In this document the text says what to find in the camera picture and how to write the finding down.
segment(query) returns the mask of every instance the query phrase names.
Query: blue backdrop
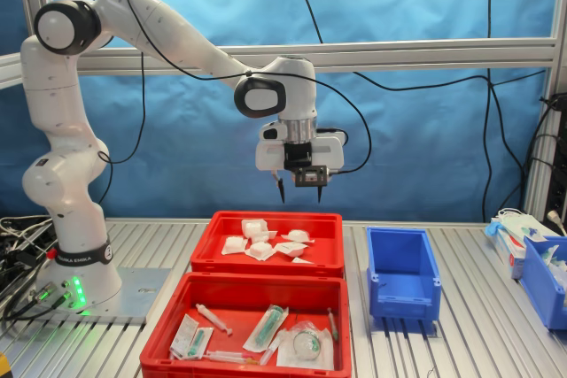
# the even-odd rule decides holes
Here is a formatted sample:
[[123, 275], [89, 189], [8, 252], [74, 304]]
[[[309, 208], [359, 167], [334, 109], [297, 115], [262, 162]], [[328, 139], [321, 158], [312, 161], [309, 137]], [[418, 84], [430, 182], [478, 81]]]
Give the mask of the blue backdrop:
[[[303, 0], [164, 0], [221, 45], [317, 42]], [[473, 38], [486, 33], [486, 0], [311, 0], [325, 42]], [[493, 0], [493, 37], [548, 36], [554, 0]], [[23, 19], [18, 2], [0, 21], [0, 51], [17, 50]], [[115, 42], [115, 45], [126, 45]], [[538, 70], [493, 70], [504, 81]], [[394, 87], [458, 79], [485, 70], [369, 73]], [[287, 204], [274, 181], [254, 167], [258, 130], [268, 120], [241, 116], [219, 82], [183, 76], [147, 78], [146, 129], [137, 154], [115, 167], [103, 203], [109, 216], [205, 217], [219, 209], [339, 212], [346, 219], [480, 220], [487, 177], [482, 130], [486, 85], [467, 81], [442, 89], [385, 92], [353, 74], [318, 74], [365, 114], [373, 136], [370, 162], [338, 176], [316, 203], [314, 189], [295, 189], [286, 176]], [[512, 150], [524, 158], [537, 122], [543, 76], [497, 87]], [[141, 120], [139, 77], [81, 77], [91, 125], [114, 159], [136, 142]], [[21, 175], [49, 149], [29, 121], [21, 87], [0, 92], [0, 212], [41, 211], [27, 200]], [[319, 88], [320, 126], [347, 130], [346, 166], [366, 154], [360, 119], [337, 95]], [[519, 172], [501, 143], [494, 104], [488, 132], [493, 212]], [[108, 170], [91, 184], [98, 199]]]

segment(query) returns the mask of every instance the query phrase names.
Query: plastic syringe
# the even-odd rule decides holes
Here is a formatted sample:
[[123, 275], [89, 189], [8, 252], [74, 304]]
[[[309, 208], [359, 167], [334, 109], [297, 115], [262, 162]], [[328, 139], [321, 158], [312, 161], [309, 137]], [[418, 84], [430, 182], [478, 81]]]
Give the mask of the plastic syringe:
[[203, 359], [215, 362], [239, 363], [240, 365], [258, 365], [258, 360], [251, 358], [233, 358], [231, 356], [219, 356], [218, 354], [204, 354]]
[[207, 356], [222, 356], [222, 357], [226, 357], [226, 358], [253, 359], [252, 354], [239, 353], [237, 351], [220, 351], [220, 350], [210, 351], [210, 350], [207, 350], [206, 355]]
[[221, 331], [226, 331], [227, 334], [230, 336], [232, 335], [232, 329], [226, 326], [226, 324], [216, 317], [216, 315], [211, 312], [209, 309], [204, 307], [203, 305], [195, 305], [197, 307], [197, 311], [209, 319], [218, 329]]
[[280, 343], [284, 339], [284, 336], [285, 329], [282, 329], [277, 333], [276, 338], [274, 338], [274, 341], [272, 341], [272, 344], [269, 345], [268, 349], [264, 352], [264, 354], [262, 354], [262, 357], [260, 358], [260, 364], [262, 366], [266, 365], [269, 362], [272, 355], [276, 352], [277, 347], [279, 347]]
[[330, 329], [332, 330], [333, 339], [335, 341], [338, 341], [337, 324], [335, 323], [335, 318], [333, 317], [333, 311], [330, 309], [330, 307], [327, 309], [327, 311], [329, 312], [329, 323]]

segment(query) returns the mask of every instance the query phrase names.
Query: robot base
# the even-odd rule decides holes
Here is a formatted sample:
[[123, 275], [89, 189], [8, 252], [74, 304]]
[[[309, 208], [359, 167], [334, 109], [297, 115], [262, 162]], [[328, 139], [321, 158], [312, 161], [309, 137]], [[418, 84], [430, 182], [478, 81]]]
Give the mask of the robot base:
[[[98, 305], [86, 306], [80, 312], [70, 311], [62, 305], [53, 314], [46, 314], [38, 320], [54, 319], [73, 322], [92, 317], [96, 318], [98, 323], [145, 323], [171, 269], [118, 267], [117, 271], [122, 280], [122, 286], [114, 297]], [[29, 314], [42, 310], [45, 310], [45, 305], [35, 307]]]

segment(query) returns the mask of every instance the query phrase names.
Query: yellow object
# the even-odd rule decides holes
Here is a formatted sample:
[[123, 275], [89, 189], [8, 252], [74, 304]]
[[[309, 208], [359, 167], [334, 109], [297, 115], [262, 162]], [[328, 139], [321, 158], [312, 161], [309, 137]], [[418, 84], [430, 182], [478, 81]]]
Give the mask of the yellow object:
[[0, 378], [13, 378], [8, 359], [3, 353], [0, 353]]

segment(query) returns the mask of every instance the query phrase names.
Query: sterile packaging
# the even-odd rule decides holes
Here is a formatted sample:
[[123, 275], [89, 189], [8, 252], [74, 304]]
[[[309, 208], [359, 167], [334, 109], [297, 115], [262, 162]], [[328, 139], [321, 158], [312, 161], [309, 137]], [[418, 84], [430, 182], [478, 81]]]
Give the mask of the sterile packaging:
[[278, 332], [276, 338], [274, 338], [274, 341], [272, 341], [268, 349], [264, 351], [264, 354], [262, 354], [262, 357], [260, 358], [260, 364], [262, 366], [266, 365], [269, 362], [269, 360], [272, 359], [272, 356], [274, 355], [277, 348], [280, 346], [280, 343], [283, 341], [285, 337], [285, 332], [286, 332], [285, 329], [282, 329], [280, 332]]
[[242, 220], [242, 234], [247, 238], [259, 234], [260, 232], [268, 232], [268, 223], [263, 219]]
[[303, 263], [304, 265], [313, 265], [313, 261], [307, 261], [303, 258], [296, 257], [292, 261], [292, 263]]
[[291, 328], [277, 351], [278, 366], [333, 371], [333, 339], [328, 329], [320, 331], [310, 321]]
[[[557, 283], [561, 285], [565, 293], [567, 293], [567, 272], [554, 264], [549, 264], [548, 267], [549, 272], [551, 272]], [[565, 301], [563, 301], [563, 307], [567, 307], [567, 297], [565, 297]]]
[[289, 309], [282, 309], [279, 305], [270, 305], [262, 319], [254, 328], [243, 346], [245, 350], [262, 353], [269, 347], [269, 343], [287, 318]]
[[276, 254], [276, 250], [269, 243], [253, 243], [248, 250], [245, 250], [245, 254], [259, 261], [266, 261]]
[[307, 245], [304, 243], [277, 243], [274, 247], [276, 251], [280, 251], [285, 255], [290, 257], [299, 257], [303, 254], [303, 250], [307, 248]]
[[169, 347], [170, 352], [178, 359], [183, 359], [189, 352], [191, 341], [197, 332], [198, 322], [191, 318], [189, 314], [185, 314], [174, 341]]
[[205, 353], [206, 346], [209, 344], [214, 328], [199, 328], [191, 341], [189, 351], [187, 351], [186, 359], [201, 359]]
[[227, 254], [236, 254], [238, 252], [245, 252], [248, 240], [242, 236], [229, 236], [222, 247], [221, 254], [226, 256]]
[[309, 233], [305, 230], [290, 230], [287, 235], [282, 235], [283, 239], [288, 241], [295, 241], [296, 243], [314, 243], [315, 240], [309, 239]]
[[515, 211], [500, 211], [498, 220], [517, 240], [524, 241], [530, 238], [535, 243], [546, 241], [546, 236], [559, 236], [553, 230], [546, 228], [530, 214]]
[[254, 235], [250, 238], [252, 244], [254, 243], [266, 243], [269, 241], [269, 232], [260, 232], [257, 235]]
[[485, 233], [492, 240], [500, 260], [508, 270], [509, 277], [520, 279], [524, 271], [524, 242], [518, 241], [495, 219], [486, 227]]
[[554, 245], [553, 247], [549, 247], [546, 252], [544, 252], [543, 254], [541, 254], [541, 259], [543, 260], [543, 262], [546, 264], [546, 266], [549, 266], [549, 263], [551, 263], [551, 260], [553, 259], [553, 255], [555, 254], [555, 251], [559, 248], [559, 245]]

